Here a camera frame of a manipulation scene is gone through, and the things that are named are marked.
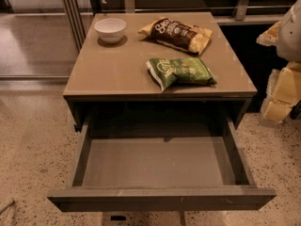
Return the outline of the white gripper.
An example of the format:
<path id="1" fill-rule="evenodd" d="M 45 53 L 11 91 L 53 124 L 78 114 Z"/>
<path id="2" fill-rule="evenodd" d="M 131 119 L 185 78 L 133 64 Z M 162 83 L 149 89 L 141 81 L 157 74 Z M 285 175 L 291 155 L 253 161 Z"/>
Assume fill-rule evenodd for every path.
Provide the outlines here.
<path id="1" fill-rule="evenodd" d="M 257 37 L 256 43 L 276 46 L 279 26 L 280 22 L 273 24 Z M 262 117 L 277 124 L 283 123 L 292 111 L 289 106 L 294 106 L 301 100 L 301 64 L 289 62 L 281 70 L 273 69 L 268 79 L 266 94 L 268 98 L 265 98 L 261 105 Z"/>

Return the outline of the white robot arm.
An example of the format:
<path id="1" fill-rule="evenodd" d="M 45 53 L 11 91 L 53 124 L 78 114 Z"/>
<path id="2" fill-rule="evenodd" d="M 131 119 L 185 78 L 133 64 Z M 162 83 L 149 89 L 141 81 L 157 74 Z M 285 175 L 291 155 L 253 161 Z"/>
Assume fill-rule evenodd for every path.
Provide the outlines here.
<path id="1" fill-rule="evenodd" d="M 260 34 L 256 43 L 275 46 L 277 55 L 288 61 L 280 71 L 272 70 L 261 105 L 265 120 L 282 123 L 301 101 L 301 0 L 279 22 Z"/>

